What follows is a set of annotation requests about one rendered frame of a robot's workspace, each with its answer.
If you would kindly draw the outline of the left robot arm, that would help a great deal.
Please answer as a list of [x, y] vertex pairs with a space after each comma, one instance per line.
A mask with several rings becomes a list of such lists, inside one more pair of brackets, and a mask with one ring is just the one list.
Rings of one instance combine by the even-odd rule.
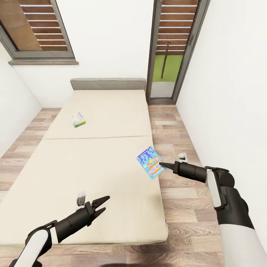
[[14, 259], [9, 267], [42, 267], [38, 260], [39, 256], [48, 252], [52, 247], [52, 236], [50, 229], [55, 227], [58, 243], [73, 235], [85, 226], [90, 226], [92, 221], [102, 214], [106, 208], [96, 210], [105, 203], [110, 196], [105, 196], [85, 203], [86, 191], [80, 191], [77, 195], [76, 211], [61, 221], [54, 220], [48, 224], [32, 230], [25, 240], [25, 248], [20, 257]]

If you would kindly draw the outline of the board game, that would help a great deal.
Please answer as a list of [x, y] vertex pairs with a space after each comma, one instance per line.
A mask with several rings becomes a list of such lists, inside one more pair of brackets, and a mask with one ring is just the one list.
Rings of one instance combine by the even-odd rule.
[[161, 166], [159, 162], [164, 162], [162, 158], [155, 152], [150, 146], [143, 151], [139, 156], [136, 157], [141, 166], [145, 169], [148, 176], [153, 180], [158, 176], [166, 167]]
[[69, 118], [71, 122], [74, 124], [74, 127], [86, 123], [85, 119], [82, 117], [80, 113], [75, 113], [74, 115], [69, 116]]

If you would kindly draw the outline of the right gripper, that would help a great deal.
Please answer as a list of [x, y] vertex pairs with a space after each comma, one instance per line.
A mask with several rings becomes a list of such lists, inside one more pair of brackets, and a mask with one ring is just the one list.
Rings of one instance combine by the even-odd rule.
[[181, 163], [179, 161], [175, 161], [174, 164], [164, 163], [164, 162], [159, 162], [159, 164], [161, 166], [164, 166], [166, 168], [173, 170], [174, 174], [178, 174], [181, 177], [186, 177], [188, 179], [194, 179], [195, 178], [195, 171], [196, 171], [195, 165], [187, 164], [187, 163]]

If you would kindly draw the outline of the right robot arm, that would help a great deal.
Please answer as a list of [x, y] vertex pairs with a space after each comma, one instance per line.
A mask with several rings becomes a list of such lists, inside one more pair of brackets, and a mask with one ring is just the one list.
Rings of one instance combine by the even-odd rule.
[[[217, 213], [224, 267], [267, 267], [267, 252], [254, 229], [248, 205], [234, 188], [230, 171], [218, 167], [199, 167], [188, 163], [186, 153], [174, 164], [159, 162], [174, 174], [205, 183]], [[207, 169], [211, 169], [207, 172]]]

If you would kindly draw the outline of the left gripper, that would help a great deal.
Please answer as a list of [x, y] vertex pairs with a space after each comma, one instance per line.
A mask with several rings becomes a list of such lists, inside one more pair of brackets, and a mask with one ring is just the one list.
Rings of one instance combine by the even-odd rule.
[[85, 226], [90, 226], [92, 224], [92, 221], [95, 220], [100, 214], [102, 214], [106, 208], [101, 208], [100, 210], [96, 210], [100, 205], [105, 203], [110, 196], [105, 196], [96, 200], [92, 201], [92, 204], [90, 202], [85, 203], [85, 207], [78, 210], [77, 212], [71, 214], [68, 216], [69, 225], [71, 228], [72, 235], [82, 229]]

